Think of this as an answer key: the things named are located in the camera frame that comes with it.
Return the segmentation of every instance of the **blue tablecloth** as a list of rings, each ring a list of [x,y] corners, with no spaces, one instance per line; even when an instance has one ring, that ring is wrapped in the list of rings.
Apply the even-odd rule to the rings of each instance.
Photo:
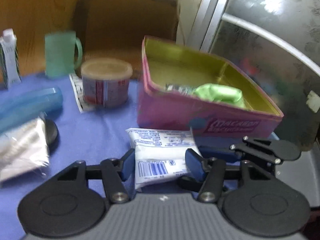
[[[18,240],[24,231],[17,217],[19,201],[34,188],[76,160],[85,160],[88,165],[99,164],[106,158],[120,158],[129,148],[126,129],[138,127],[137,82],[131,81],[128,101],[116,109],[99,109],[81,114],[76,105],[69,77],[49,80],[44,73],[22,78],[22,83],[10,90],[0,91],[0,104],[28,91],[58,86],[63,93],[63,112],[54,121],[60,132],[60,144],[50,157],[50,165],[45,169],[46,177],[37,171],[10,179],[0,188],[0,240]],[[204,144],[207,138],[197,138]],[[217,147],[230,145],[230,139],[209,139]],[[133,196],[134,178],[124,183],[128,193]],[[89,187],[104,195],[101,181],[89,181]],[[182,191],[175,183],[152,185],[143,192],[172,193]]]

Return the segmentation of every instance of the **beige lid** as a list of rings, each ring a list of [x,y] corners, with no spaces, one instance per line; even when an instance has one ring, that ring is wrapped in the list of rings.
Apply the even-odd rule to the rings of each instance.
[[[96,80],[123,80],[132,76],[132,66],[115,58],[90,59],[82,64],[81,75]]]

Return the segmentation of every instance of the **open box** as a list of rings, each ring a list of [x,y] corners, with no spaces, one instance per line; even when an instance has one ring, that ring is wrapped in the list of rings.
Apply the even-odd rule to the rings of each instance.
[[[244,72],[224,58],[145,37],[138,101],[142,128],[189,130],[219,137],[268,137],[283,113]],[[166,84],[223,84],[242,91],[246,109],[166,91]]]

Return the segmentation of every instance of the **black round object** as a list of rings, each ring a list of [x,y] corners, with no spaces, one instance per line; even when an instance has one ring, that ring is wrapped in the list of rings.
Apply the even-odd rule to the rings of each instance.
[[[310,206],[301,193],[284,183],[259,180],[227,194],[223,212],[249,234],[281,237],[297,232],[308,222]]]
[[[59,131],[54,121],[49,119],[45,120],[45,133],[49,151],[52,152],[59,143]]]
[[[272,141],[271,148],[275,155],[284,161],[294,161],[300,157],[299,148],[292,142],[285,140]]]
[[[93,227],[105,213],[103,198],[75,182],[58,181],[39,187],[18,206],[26,232],[41,237],[67,237]]]

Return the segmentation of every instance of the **blue barcode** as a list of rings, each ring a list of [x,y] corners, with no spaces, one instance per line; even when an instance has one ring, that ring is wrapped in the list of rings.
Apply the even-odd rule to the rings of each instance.
[[[164,162],[138,162],[139,177],[158,176],[168,174]]]

